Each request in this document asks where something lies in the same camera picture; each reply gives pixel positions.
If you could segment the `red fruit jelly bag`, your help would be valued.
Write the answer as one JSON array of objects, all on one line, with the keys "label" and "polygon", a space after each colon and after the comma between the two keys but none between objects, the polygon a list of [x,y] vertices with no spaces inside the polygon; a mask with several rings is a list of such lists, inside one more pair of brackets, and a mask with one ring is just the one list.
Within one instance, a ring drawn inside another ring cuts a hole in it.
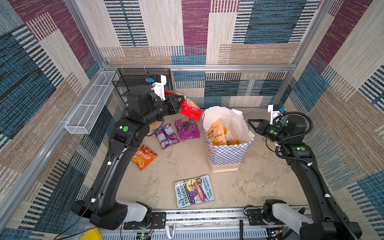
[{"label": "red fruit jelly bag", "polygon": [[[168,96],[170,94],[182,94],[182,93],[165,90],[165,96]],[[185,117],[188,117],[190,119],[193,119],[199,122],[203,115],[202,109],[196,103],[194,103],[192,99],[190,99],[186,95],[184,96],[186,99],[182,103],[179,113]]]}]

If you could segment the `orange potato chip bag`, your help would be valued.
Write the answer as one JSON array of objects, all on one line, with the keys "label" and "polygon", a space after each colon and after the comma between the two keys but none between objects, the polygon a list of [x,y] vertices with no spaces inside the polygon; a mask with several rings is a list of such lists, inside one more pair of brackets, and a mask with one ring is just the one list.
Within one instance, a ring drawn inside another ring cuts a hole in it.
[{"label": "orange potato chip bag", "polygon": [[224,127],[222,119],[218,119],[207,131],[207,136],[214,146],[222,146],[227,145],[227,132],[228,130]]}]

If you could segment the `blue checkered paper bag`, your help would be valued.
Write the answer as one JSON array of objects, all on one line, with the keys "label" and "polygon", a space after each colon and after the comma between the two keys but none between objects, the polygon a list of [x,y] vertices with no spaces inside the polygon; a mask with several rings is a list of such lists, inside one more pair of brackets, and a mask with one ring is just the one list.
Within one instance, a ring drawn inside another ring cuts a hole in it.
[{"label": "blue checkered paper bag", "polygon": [[255,137],[243,112],[226,107],[210,107],[203,112],[201,125],[211,171],[238,170]]}]

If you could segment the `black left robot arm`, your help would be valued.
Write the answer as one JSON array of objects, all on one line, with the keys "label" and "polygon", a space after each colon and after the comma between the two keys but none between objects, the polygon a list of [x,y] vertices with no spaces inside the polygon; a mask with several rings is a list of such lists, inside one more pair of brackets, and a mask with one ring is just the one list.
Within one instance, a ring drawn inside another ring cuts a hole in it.
[{"label": "black left robot arm", "polygon": [[71,211],[90,220],[97,228],[115,230],[123,223],[137,222],[146,227],[152,208],[144,203],[120,203],[116,195],[132,157],[150,131],[150,125],[179,112],[185,96],[172,93],[158,96],[152,87],[129,88],[127,114],[118,120],[111,133],[108,153],[86,196],[73,203]]}]

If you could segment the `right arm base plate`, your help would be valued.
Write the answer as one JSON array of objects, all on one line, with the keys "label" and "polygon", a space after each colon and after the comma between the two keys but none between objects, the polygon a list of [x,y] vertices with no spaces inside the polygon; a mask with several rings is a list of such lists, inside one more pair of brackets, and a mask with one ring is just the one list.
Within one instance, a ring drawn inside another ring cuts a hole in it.
[{"label": "right arm base plate", "polygon": [[280,226],[283,224],[280,220],[273,216],[267,216],[264,214],[263,209],[258,208],[246,208],[245,215],[248,218],[250,226]]}]

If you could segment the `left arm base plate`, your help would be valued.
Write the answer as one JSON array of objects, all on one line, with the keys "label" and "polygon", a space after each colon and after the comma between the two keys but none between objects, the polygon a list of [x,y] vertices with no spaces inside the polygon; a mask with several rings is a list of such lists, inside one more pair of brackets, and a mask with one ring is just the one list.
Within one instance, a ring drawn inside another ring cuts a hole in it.
[{"label": "left arm base plate", "polygon": [[147,214],[142,222],[124,223],[124,230],[150,230],[152,228],[164,229],[166,225],[166,212],[151,212]]}]

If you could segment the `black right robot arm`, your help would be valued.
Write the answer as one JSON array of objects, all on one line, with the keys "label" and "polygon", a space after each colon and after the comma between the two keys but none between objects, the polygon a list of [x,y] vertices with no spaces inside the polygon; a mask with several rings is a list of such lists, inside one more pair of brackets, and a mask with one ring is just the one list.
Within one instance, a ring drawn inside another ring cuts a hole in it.
[{"label": "black right robot arm", "polygon": [[275,155],[287,162],[298,178],[309,203],[311,218],[293,210],[282,200],[266,200],[261,210],[268,225],[285,224],[302,240],[358,240],[362,229],[351,222],[331,194],[310,146],[304,136],[313,129],[313,121],[300,112],[284,112],[271,121],[248,119],[260,136],[276,143]]}]

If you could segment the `yellow fruit jelly bag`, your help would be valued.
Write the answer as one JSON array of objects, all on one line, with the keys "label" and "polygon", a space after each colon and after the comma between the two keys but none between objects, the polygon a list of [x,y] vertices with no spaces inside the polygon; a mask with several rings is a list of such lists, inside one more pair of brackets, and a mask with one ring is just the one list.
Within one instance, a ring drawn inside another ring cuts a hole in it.
[{"label": "yellow fruit jelly bag", "polygon": [[239,145],[240,141],[237,135],[228,128],[224,128],[227,145]]}]

